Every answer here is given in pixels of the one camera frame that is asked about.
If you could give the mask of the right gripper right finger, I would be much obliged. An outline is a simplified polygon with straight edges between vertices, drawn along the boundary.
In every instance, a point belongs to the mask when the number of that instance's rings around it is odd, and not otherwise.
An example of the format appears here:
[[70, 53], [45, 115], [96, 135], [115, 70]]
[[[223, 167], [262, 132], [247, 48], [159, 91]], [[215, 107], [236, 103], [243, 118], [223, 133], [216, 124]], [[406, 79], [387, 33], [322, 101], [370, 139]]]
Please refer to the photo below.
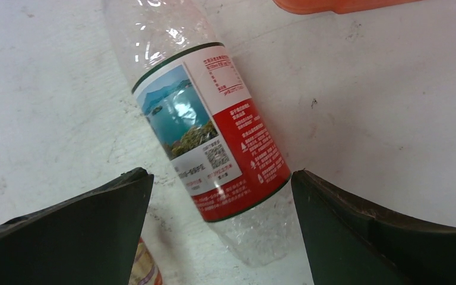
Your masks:
[[390, 210], [307, 170], [291, 184], [315, 284], [456, 284], [456, 227]]

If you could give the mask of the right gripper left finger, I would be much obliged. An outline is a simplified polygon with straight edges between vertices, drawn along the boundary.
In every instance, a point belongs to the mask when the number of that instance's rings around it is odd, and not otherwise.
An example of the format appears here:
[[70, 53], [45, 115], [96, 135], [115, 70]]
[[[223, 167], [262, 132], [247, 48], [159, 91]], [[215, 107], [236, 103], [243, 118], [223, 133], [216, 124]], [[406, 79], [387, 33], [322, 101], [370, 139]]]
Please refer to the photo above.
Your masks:
[[0, 284], [127, 284], [153, 181], [138, 167], [0, 224]]

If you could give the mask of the red cap teal label bottle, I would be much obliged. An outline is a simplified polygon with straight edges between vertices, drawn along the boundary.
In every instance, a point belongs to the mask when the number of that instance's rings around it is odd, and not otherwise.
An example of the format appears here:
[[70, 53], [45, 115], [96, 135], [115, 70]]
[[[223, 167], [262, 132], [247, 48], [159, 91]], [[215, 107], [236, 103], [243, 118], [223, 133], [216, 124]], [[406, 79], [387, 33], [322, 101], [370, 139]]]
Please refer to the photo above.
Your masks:
[[291, 171], [207, 18], [192, 1], [103, 1], [138, 107], [209, 228], [251, 267], [296, 234]]

